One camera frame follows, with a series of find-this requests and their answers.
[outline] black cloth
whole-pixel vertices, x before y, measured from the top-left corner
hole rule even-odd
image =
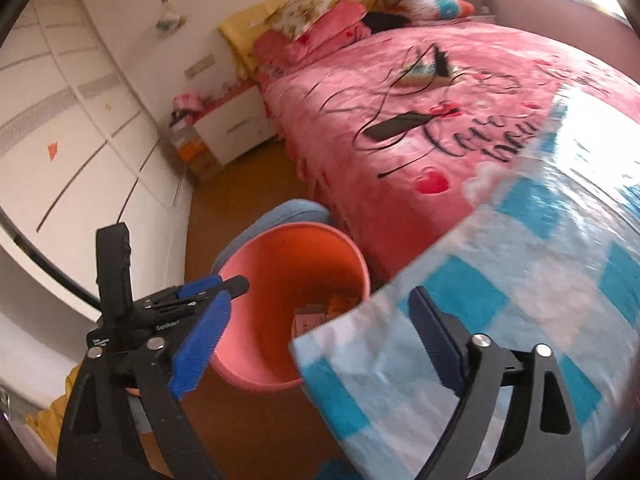
[[[362,22],[371,29],[371,33],[383,32],[392,28],[403,28],[411,20],[398,14],[389,14],[388,12],[367,12]]]

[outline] white door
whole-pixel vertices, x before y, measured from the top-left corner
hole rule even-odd
[[[191,186],[80,0],[31,0],[0,49],[0,208],[92,296],[95,231],[131,233],[134,298],[184,280]]]

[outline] checkered cloth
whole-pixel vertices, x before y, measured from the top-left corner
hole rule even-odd
[[[489,203],[369,301],[293,341],[310,398],[364,477],[413,479],[458,402],[408,319],[417,285],[470,333],[523,351],[549,345],[587,463],[601,466],[640,392],[639,217],[640,126],[561,90],[545,133]],[[473,473],[487,468],[500,437],[502,390]]]

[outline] orange sticker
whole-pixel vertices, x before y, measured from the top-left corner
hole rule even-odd
[[[47,146],[47,149],[49,150],[49,160],[53,161],[53,159],[56,158],[56,155],[58,154],[58,142],[52,142],[49,146]]]

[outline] yellow headboard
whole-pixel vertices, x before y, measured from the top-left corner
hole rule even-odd
[[[249,75],[254,73],[257,65],[251,56],[254,41],[265,31],[267,26],[263,21],[279,6],[289,0],[268,0],[248,9],[241,10],[227,18],[218,27],[220,34],[228,41],[234,54],[236,63],[242,65]],[[371,10],[377,0],[356,0]]]

